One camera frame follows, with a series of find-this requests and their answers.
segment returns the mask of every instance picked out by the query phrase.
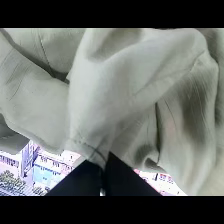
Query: person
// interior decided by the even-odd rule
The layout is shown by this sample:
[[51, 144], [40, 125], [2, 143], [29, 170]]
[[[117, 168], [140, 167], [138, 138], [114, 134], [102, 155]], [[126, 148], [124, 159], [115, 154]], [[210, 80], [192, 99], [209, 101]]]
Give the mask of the person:
[[224, 195], [222, 28], [0, 30], [0, 147], [32, 139], [105, 169]]

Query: beige cloth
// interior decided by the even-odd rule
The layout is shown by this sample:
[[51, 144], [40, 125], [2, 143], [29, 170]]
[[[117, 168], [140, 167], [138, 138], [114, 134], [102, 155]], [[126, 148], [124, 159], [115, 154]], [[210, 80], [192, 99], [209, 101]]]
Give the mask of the beige cloth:
[[3, 120], [50, 152], [104, 167], [112, 151], [168, 172], [188, 195], [224, 195], [223, 38], [211, 28], [3, 29]]

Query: gray fabric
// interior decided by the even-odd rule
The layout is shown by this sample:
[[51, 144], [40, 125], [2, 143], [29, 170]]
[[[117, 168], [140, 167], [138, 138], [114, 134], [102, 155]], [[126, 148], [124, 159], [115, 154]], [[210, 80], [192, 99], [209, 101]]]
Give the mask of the gray fabric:
[[223, 44], [221, 28], [4, 29], [0, 110], [50, 152], [104, 167], [112, 151], [188, 195], [224, 195]]

